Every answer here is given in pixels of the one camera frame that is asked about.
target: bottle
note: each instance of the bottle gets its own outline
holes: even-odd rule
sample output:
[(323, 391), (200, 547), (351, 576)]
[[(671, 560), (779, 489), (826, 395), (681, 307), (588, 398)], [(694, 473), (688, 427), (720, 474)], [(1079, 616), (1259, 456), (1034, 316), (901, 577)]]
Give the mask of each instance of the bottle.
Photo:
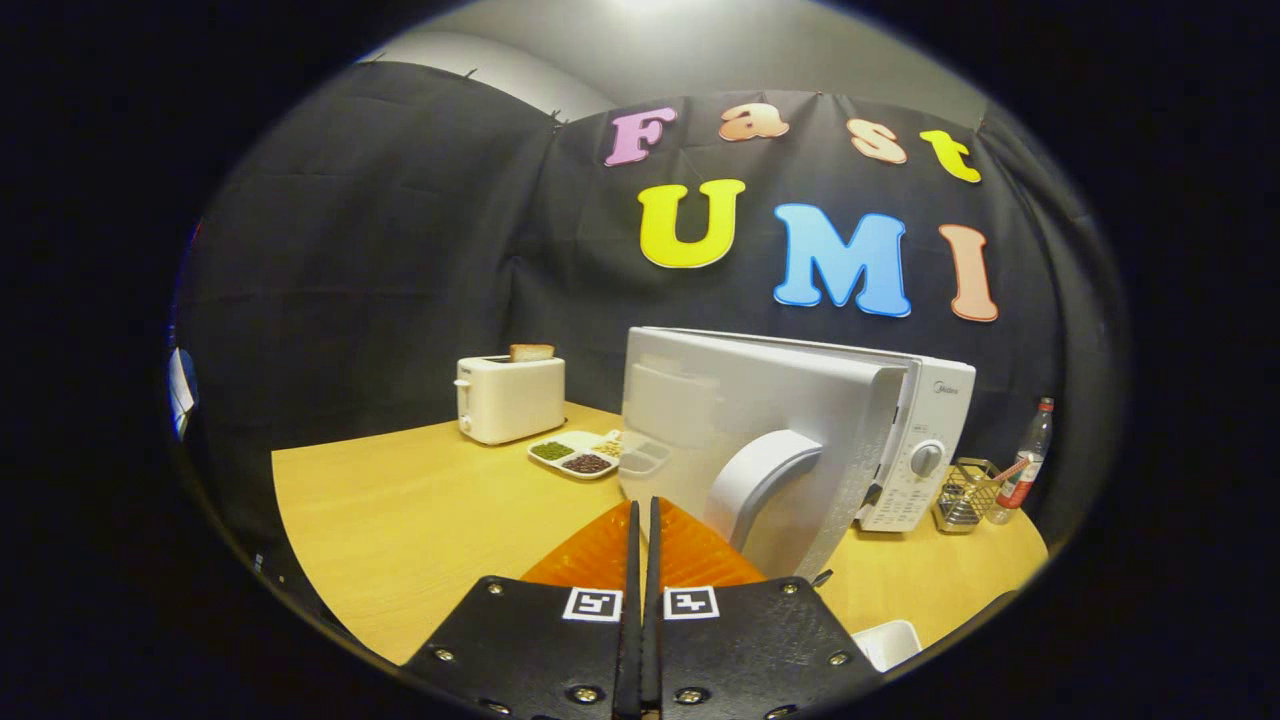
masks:
[(1023, 505), (1027, 493), (1039, 474), (1041, 465), (1044, 464), (1044, 454), (1048, 452), (1048, 441), (1053, 436), (1053, 398), (1042, 397), (1039, 413), (1027, 428), (1027, 436), (1018, 448), (1018, 460), (1028, 457), (1030, 462), (1020, 471), (1010, 475), (996, 493), (996, 502), (987, 510), (987, 520), (996, 525), (1004, 525), (1012, 519), (1014, 512)]

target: utensil holder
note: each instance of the utensil holder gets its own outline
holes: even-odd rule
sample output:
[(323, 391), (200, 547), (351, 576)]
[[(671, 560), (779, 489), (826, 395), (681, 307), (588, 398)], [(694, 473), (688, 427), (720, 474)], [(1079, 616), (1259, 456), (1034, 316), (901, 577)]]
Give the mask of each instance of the utensil holder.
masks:
[(938, 532), (947, 534), (972, 533), (996, 502), (1000, 483), (995, 482), (1000, 469), (989, 460), (975, 457), (956, 459), (933, 503), (933, 521)]

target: table surface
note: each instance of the table surface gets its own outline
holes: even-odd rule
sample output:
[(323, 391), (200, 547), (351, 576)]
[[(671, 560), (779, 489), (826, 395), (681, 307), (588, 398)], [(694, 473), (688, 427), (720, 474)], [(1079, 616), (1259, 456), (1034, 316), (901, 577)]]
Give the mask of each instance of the table surface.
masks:
[[(617, 473), (576, 480), (526, 455), (559, 432), (622, 428), (612, 413), (566, 404), (566, 414), (561, 428), (497, 447), (449, 421), (273, 452), (289, 543), (360, 642), (408, 661), (477, 578), (518, 578), (625, 500)], [(1025, 583), (1047, 556), (1023, 512), (964, 536), (940, 533), (931, 516), (910, 533), (851, 528), (818, 592), (849, 632), (909, 620), (928, 647)]]

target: white toaster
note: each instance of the white toaster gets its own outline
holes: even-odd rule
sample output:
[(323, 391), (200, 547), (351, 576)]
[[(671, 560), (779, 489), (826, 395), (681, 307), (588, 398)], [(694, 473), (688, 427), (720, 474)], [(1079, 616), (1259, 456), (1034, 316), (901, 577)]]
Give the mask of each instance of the white toaster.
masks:
[(509, 355), (458, 360), (458, 429), (499, 445), (564, 424), (564, 360), (512, 363)]

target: divided tray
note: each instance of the divided tray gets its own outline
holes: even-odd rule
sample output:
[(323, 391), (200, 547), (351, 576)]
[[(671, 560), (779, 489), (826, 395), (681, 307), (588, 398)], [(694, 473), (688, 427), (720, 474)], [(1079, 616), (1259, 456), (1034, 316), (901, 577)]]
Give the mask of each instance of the divided tray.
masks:
[[(614, 442), (614, 443), (618, 442), (618, 436), (621, 433), (618, 433), (618, 430), (613, 430), (612, 433), (609, 433), (607, 436), (598, 436), (595, 433), (589, 433), (589, 432), (585, 432), (585, 430), (570, 430), (570, 432), (559, 433), (557, 436), (552, 436), (552, 437), (545, 438), (545, 439), (540, 439), (540, 441), (530, 445), (529, 446), (529, 456), (532, 457), (534, 460), (541, 462), (543, 465), (549, 465), (552, 468), (556, 468), (557, 470), (559, 470), (561, 473), (564, 473), (566, 475), (571, 475), (573, 478), (579, 478), (579, 479), (582, 479), (582, 480), (594, 480), (596, 478), (602, 478), (602, 477), (612, 473), (618, 466), (618, 457), (616, 457), (613, 455), (608, 455), (608, 454), (605, 454), (603, 451), (599, 451), (599, 450), (594, 450), (594, 448), (596, 446), (600, 446), (600, 445), (607, 443), (607, 442)], [(540, 446), (544, 446), (544, 445), (548, 445), (548, 443), (553, 443), (553, 442), (563, 445), (564, 447), (570, 448), (572, 452), (570, 452), (568, 455), (564, 455), (562, 457), (556, 457), (554, 460), (548, 460), (548, 459), (541, 457), (541, 456), (539, 456), (539, 455), (536, 455), (534, 452), (535, 447), (540, 447)], [(602, 469), (599, 469), (596, 471), (593, 471), (593, 473), (582, 473), (582, 471), (573, 470), (573, 469), (570, 469), (570, 468), (564, 466), (564, 465), (573, 464), (575, 460), (579, 460), (580, 457), (584, 457), (586, 455), (594, 455), (594, 456), (599, 457), (600, 460), (604, 460), (605, 462), (608, 462), (608, 466), (607, 468), (602, 468)]]

